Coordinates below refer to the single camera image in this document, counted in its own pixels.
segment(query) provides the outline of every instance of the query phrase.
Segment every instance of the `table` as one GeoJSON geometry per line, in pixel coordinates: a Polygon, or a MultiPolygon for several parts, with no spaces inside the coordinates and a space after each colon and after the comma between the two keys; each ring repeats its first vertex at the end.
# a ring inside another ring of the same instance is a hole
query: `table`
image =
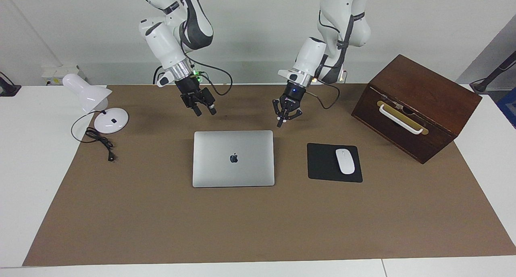
{"type": "MultiPolygon", "coordinates": [[[[69,130],[82,111],[75,96],[61,86],[24,87],[16,97],[2,98],[0,110],[0,267],[4,267],[0,275],[3,276],[516,275],[516,256],[17,268],[79,146],[69,130]]],[[[77,127],[77,133],[85,129],[86,123],[77,127]]],[[[494,102],[483,96],[455,142],[515,242],[516,131],[494,102]]]]}

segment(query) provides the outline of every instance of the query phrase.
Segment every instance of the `brown desk mat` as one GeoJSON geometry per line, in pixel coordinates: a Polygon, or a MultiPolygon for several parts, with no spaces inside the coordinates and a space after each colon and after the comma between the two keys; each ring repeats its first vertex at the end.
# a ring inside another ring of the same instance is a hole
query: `brown desk mat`
{"type": "Polygon", "coordinates": [[[305,95],[280,129],[282,86],[234,86],[198,118],[175,86],[110,88],[130,115],[110,136],[118,160],[79,146],[24,266],[516,254],[454,143],[421,165],[350,115],[365,85],[330,110],[305,95]],[[258,129],[274,132],[275,186],[192,187],[195,131],[258,129]],[[364,182],[309,179],[308,142],[357,146],[364,182]]]}

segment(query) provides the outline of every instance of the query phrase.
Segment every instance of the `box handle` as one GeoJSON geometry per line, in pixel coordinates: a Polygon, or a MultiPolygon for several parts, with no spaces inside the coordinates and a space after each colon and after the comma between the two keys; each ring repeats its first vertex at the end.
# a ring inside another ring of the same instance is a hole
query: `box handle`
{"type": "Polygon", "coordinates": [[[408,132],[411,132],[414,135],[427,135],[428,130],[425,129],[420,124],[413,121],[411,118],[407,117],[406,115],[398,112],[396,109],[392,108],[388,104],[384,103],[383,101],[378,101],[376,103],[380,107],[380,113],[384,115],[385,117],[391,119],[396,124],[399,124],[403,128],[405,128],[408,132]]]}

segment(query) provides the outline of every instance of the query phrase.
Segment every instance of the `box lid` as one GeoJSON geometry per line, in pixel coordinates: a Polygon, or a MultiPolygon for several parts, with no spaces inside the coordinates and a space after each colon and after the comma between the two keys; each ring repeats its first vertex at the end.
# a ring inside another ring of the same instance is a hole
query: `box lid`
{"type": "Polygon", "coordinates": [[[370,82],[387,97],[458,135],[481,97],[398,55],[370,82]]]}

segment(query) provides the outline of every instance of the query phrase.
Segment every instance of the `wall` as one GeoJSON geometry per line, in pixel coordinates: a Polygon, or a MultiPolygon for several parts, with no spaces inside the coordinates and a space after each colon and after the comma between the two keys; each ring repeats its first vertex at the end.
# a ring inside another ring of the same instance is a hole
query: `wall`
{"type": "MultiPolygon", "coordinates": [[[[4,1],[0,68],[22,84],[40,83],[41,65],[53,61],[79,64],[94,84],[149,83],[159,65],[137,27],[160,11],[143,0],[12,0],[8,12],[4,1]]],[[[214,41],[190,55],[226,68],[236,82],[282,81],[277,70],[292,66],[306,37],[320,37],[319,0],[201,2],[214,41]]],[[[369,0],[372,38],[349,49],[348,82],[368,82],[398,53],[455,80],[515,12],[514,0],[369,0]]]]}
{"type": "MultiPolygon", "coordinates": [[[[470,83],[483,79],[492,73],[505,59],[516,51],[516,15],[487,45],[482,53],[472,62],[457,80],[459,83],[470,83]]],[[[516,87],[516,67],[508,69],[489,86],[489,90],[511,90],[516,87]]]]}

